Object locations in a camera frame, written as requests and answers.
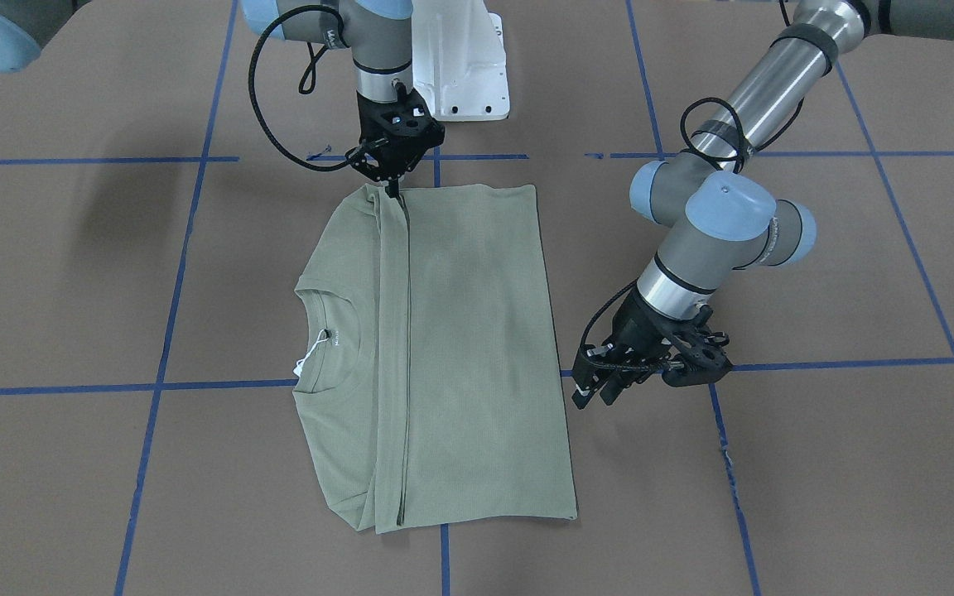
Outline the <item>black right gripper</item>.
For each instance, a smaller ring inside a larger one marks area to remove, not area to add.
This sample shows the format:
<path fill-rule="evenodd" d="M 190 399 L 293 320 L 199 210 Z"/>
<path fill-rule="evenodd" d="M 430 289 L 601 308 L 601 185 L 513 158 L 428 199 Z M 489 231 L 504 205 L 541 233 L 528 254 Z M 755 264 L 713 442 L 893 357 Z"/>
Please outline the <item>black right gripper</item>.
<path fill-rule="evenodd" d="M 417 89 L 387 103 L 357 94 L 357 108 L 359 146 L 348 152 L 347 163 L 369 180 L 387 181 L 387 196 L 401 199 L 402 175 L 444 142 L 446 128 L 429 113 Z"/>

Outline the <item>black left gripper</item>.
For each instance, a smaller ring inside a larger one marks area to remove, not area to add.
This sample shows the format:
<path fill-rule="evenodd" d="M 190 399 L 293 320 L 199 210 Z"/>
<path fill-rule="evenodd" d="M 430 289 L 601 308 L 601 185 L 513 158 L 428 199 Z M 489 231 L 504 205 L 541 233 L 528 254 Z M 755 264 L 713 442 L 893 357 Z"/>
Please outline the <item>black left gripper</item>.
<path fill-rule="evenodd" d="M 600 388 L 605 405 L 613 405 L 626 388 L 643 381 L 643 373 L 684 368 L 681 356 L 670 354 L 673 332 L 682 321 L 651 308 L 635 286 L 619 293 L 622 302 L 607 342 L 593 352 L 578 352 L 573 361 L 572 400 L 579 410 Z"/>

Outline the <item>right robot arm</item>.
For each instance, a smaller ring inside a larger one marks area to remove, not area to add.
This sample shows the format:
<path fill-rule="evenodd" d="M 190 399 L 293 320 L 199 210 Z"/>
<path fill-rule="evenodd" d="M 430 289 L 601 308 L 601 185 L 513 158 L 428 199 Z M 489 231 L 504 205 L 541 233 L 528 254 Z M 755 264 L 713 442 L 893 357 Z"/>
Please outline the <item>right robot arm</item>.
<path fill-rule="evenodd" d="M 17 72 L 43 49 L 81 8 L 83 1 L 0 1 L 0 72 Z M 400 197 L 400 180 L 416 169 L 446 130 L 432 117 L 414 86 L 410 1 L 245 1 L 243 15 L 258 35 L 248 66 L 248 94 L 258 125 L 285 158 L 313 172 L 322 166 L 288 151 L 263 116 L 255 75 L 270 39 L 303 42 L 308 65 L 298 84 L 308 95 L 316 86 L 319 60 L 329 50 L 348 50 L 356 73 L 360 135 L 357 146 L 328 172 L 352 167 L 387 196 Z"/>

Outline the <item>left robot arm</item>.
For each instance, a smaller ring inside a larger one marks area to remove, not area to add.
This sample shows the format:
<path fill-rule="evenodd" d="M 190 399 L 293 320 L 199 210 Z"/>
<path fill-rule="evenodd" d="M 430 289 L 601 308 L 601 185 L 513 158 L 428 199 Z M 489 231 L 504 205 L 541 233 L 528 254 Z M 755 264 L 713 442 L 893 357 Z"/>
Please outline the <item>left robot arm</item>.
<path fill-rule="evenodd" d="M 641 167 L 633 209 L 667 236 L 637 280 L 614 295 L 619 310 L 601 344 L 576 352 L 572 395 L 606 404 L 649 377 L 672 387 L 718 382 L 732 369 L 730 340 L 709 325 L 711 297 L 733 271 L 783 267 L 817 240 L 809 210 L 742 175 L 798 116 L 814 84 L 867 37 L 954 41 L 954 1 L 799 1 L 771 46 L 716 111 L 689 129 L 677 155 Z"/>

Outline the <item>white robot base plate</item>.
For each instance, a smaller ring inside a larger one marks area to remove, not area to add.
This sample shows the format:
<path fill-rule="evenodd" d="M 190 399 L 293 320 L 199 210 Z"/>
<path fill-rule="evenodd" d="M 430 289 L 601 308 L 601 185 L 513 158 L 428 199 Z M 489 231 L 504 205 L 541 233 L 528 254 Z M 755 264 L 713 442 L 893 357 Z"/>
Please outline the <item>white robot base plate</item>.
<path fill-rule="evenodd" d="M 441 122 L 510 113 L 503 23 L 484 1 L 413 1 L 414 84 Z"/>

